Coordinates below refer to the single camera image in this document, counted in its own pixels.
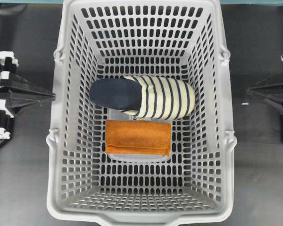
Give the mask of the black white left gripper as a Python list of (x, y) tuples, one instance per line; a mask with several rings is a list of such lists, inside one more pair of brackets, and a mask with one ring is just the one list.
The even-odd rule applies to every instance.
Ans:
[(14, 74), (17, 59), (11, 51), (0, 51), (0, 148), (11, 138), (14, 125), (14, 113), (32, 105), (44, 105), (56, 99), (56, 95), (26, 94), (9, 91), (16, 89), (25, 92), (51, 92)]

